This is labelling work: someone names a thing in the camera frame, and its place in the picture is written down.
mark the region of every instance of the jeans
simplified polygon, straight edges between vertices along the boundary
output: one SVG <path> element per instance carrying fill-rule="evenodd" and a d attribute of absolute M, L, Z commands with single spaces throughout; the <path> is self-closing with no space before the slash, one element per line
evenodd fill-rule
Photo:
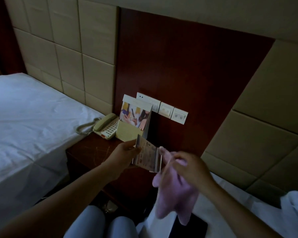
<path fill-rule="evenodd" d="M 87 206 L 67 230 L 64 238 L 102 238 L 105 215 L 94 205 Z M 138 238 L 134 222 L 124 216 L 117 217 L 109 225 L 107 238 Z"/>

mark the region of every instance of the smartphone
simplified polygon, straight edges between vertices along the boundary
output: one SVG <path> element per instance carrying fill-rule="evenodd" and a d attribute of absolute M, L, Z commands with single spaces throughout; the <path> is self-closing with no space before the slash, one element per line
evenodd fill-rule
<path fill-rule="evenodd" d="M 184 226 L 180 224 L 179 218 L 175 219 L 173 227 L 171 229 L 169 238 L 182 238 L 182 237 L 205 237 L 207 233 L 207 223 L 201 220 L 194 214 L 191 214 L 189 223 Z"/>

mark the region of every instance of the white switch panel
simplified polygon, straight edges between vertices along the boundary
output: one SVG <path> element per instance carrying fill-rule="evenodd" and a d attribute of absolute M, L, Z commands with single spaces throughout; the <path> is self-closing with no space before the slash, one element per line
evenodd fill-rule
<path fill-rule="evenodd" d="M 160 115 L 162 115 L 162 116 L 167 117 L 168 119 L 171 119 L 171 115 L 172 115 L 173 109 L 174 109 L 173 106 L 161 102 L 161 104 L 160 104 L 160 108 L 159 108 L 159 112 L 158 112 L 158 113 L 159 113 Z"/>
<path fill-rule="evenodd" d="M 188 112 L 178 108 L 173 109 L 171 120 L 184 124 L 188 116 Z"/>
<path fill-rule="evenodd" d="M 147 103 L 151 103 L 153 112 L 157 113 L 159 111 L 161 101 L 154 99 L 152 97 L 149 97 L 147 95 L 141 94 L 141 93 L 137 93 L 136 99 L 141 99 Z"/>

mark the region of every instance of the pink cloth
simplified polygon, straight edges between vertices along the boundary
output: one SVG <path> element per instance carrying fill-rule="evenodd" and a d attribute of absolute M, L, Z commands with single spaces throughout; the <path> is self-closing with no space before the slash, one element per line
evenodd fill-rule
<path fill-rule="evenodd" d="M 175 152 L 169 152 L 160 147 L 162 160 L 166 164 L 163 172 L 156 174 L 152 185 L 159 187 L 156 201 L 156 217 L 163 219 L 171 211 L 175 211 L 182 225 L 187 225 L 193 207 L 199 196 L 199 191 L 187 183 L 187 181 L 177 174 L 172 167 Z M 186 165 L 185 160 L 176 159 L 176 162 Z"/>

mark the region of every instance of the telephone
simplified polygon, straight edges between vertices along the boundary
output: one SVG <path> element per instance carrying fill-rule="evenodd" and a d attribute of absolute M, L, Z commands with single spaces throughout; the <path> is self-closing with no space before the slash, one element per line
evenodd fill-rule
<path fill-rule="evenodd" d="M 106 115 L 102 119 L 95 118 L 94 121 L 91 123 L 80 125 L 76 129 L 76 133 L 78 133 L 79 135 L 89 135 L 91 132 L 94 132 L 94 133 L 98 134 L 99 136 L 103 137 L 104 139 L 109 140 L 112 137 L 114 137 L 116 134 L 118 120 L 119 120 L 119 117 L 116 116 L 115 114 L 111 113 L 111 114 Z M 80 132 L 79 131 L 81 128 L 87 127 L 87 126 L 90 126 L 93 124 L 94 124 L 93 131 L 91 131 L 91 132 Z"/>

